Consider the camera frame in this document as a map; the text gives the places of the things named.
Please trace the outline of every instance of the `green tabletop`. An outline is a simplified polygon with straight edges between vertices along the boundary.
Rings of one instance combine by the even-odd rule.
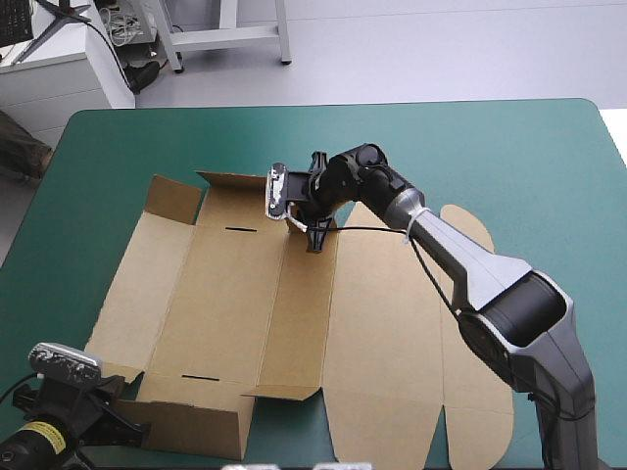
[[[28,372],[35,343],[85,345],[153,174],[205,188],[193,170],[306,168],[314,150],[333,155],[362,142],[379,144],[432,209],[474,212],[500,253],[529,260],[574,299],[597,381],[600,454],[627,465],[627,172],[583,100],[79,113],[0,269],[0,388]],[[539,467],[526,396],[516,396],[515,412],[501,466]],[[4,404],[0,435],[20,423]],[[441,419],[428,466],[447,466],[445,433]],[[217,463],[122,447],[88,453],[99,464]],[[332,455],[321,393],[258,401],[248,461],[305,465]]]

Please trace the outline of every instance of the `cardboard box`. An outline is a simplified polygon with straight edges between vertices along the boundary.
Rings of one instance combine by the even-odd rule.
[[[255,397],[305,400],[323,384],[340,458],[422,465],[447,403],[459,468],[503,455],[511,392],[447,333],[400,237],[329,233],[310,254],[265,217],[264,178],[200,175],[202,205],[198,188],[154,177],[86,347],[107,374],[144,373],[120,410],[152,423],[148,448],[241,459]],[[362,222],[381,224],[358,205],[349,224]],[[486,419],[494,431],[476,439]]]

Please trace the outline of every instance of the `black cable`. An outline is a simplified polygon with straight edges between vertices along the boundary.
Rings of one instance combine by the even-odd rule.
[[[37,377],[37,374],[35,372],[33,372],[32,374],[28,374],[25,377],[23,377],[22,379],[20,379],[18,382],[16,382],[15,384],[13,384],[11,387],[9,387],[6,392],[4,394],[2,394],[2,397],[0,397],[0,403],[2,403],[6,397],[9,396],[9,394],[15,390],[17,387],[19,387],[21,384],[23,384],[24,382],[28,382],[30,379],[34,379],[35,377]]]
[[[126,73],[124,73],[124,70],[122,69],[120,65],[120,62],[118,62],[118,55],[116,54],[116,51],[114,51],[113,47],[111,46],[111,44],[109,44],[109,41],[107,40],[105,35],[102,32],[100,32],[100,30],[96,26],[94,26],[92,23],[85,23],[85,24],[91,27],[94,31],[96,31],[98,35],[102,38],[102,40],[105,42],[107,49],[109,49],[109,52],[111,52],[111,55],[114,57],[114,62],[116,63],[116,66],[118,66],[118,70],[120,71],[120,75],[122,79],[124,80],[124,83],[130,90],[130,83],[128,83],[128,79],[126,78]]]

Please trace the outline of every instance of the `gray floor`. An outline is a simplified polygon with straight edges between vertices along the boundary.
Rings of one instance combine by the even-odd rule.
[[[189,53],[138,106],[208,107],[583,97],[627,108],[627,0],[285,0],[294,63],[277,47]],[[169,0],[185,29],[217,3]],[[242,25],[273,0],[240,0]],[[33,190],[0,177],[0,263]]]

